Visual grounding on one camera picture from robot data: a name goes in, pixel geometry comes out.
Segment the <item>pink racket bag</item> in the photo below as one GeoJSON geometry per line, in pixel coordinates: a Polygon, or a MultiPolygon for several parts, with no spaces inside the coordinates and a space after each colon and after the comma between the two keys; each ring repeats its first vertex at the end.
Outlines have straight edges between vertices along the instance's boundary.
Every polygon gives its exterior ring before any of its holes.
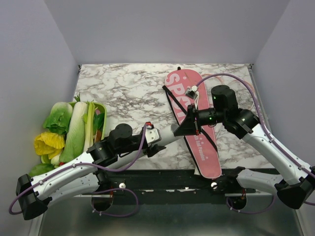
{"type": "MultiPolygon", "coordinates": [[[[178,124],[184,120],[188,105],[194,103],[193,99],[185,95],[186,90],[196,85],[201,79],[198,72],[182,68],[169,73],[165,78],[164,90],[178,124]]],[[[209,179],[220,177],[222,171],[214,127],[202,126],[201,134],[185,136],[184,140],[196,165],[195,174],[209,179]]]]}

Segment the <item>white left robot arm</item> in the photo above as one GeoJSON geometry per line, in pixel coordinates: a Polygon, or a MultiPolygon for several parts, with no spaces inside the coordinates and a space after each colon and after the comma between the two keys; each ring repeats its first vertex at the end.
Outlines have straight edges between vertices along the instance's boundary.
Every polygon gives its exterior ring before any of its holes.
{"type": "Polygon", "coordinates": [[[102,141],[60,167],[31,177],[18,179],[16,195],[24,220],[42,215],[48,207],[80,194],[112,194],[124,190],[123,183],[113,184],[107,173],[118,173],[129,168],[139,157],[152,157],[175,141],[169,126],[158,130],[146,123],[137,135],[130,125],[115,127],[102,141]]]}

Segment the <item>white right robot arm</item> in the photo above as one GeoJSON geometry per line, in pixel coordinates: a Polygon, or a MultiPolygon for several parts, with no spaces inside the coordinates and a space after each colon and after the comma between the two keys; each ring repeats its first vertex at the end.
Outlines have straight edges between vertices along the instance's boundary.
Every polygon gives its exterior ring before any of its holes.
{"type": "Polygon", "coordinates": [[[239,108],[230,87],[215,86],[211,95],[214,106],[198,110],[189,105],[174,135],[199,135],[203,126],[222,123],[229,133],[255,148],[278,171],[272,175],[238,168],[237,173],[227,179],[227,189],[236,193],[251,188],[275,194],[286,206],[299,209],[315,189],[315,169],[280,144],[252,111],[239,108]]]}

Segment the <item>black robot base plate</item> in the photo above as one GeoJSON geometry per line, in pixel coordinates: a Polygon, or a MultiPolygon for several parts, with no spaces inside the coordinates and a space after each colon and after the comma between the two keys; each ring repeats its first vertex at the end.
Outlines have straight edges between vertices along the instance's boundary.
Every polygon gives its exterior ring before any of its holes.
{"type": "Polygon", "coordinates": [[[235,170],[224,170],[215,179],[194,174],[193,170],[127,170],[106,173],[99,190],[108,194],[93,195],[91,202],[101,207],[113,205],[224,204],[226,196],[255,193],[241,187],[235,170]]]}

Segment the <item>white shuttlecock tube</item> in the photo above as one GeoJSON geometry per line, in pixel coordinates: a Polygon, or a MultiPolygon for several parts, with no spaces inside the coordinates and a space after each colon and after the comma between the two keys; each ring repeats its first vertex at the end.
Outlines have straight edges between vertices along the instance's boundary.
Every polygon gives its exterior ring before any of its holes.
{"type": "MultiPolygon", "coordinates": [[[[177,124],[171,124],[168,127],[165,127],[162,130],[159,130],[160,135],[161,135],[161,140],[159,142],[157,142],[157,144],[159,146],[166,146],[166,145],[180,139],[181,136],[175,137],[173,134],[173,132],[177,128],[178,128],[177,124]]],[[[131,154],[128,154],[124,157],[119,157],[116,162],[114,162],[113,164],[111,164],[107,167],[110,169],[119,169],[119,168],[122,168],[123,166],[129,164],[130,162],[132,162],[136,158],[138,149],[139,148],[137,147],[136,151],[133,151],[131,154]]]]}

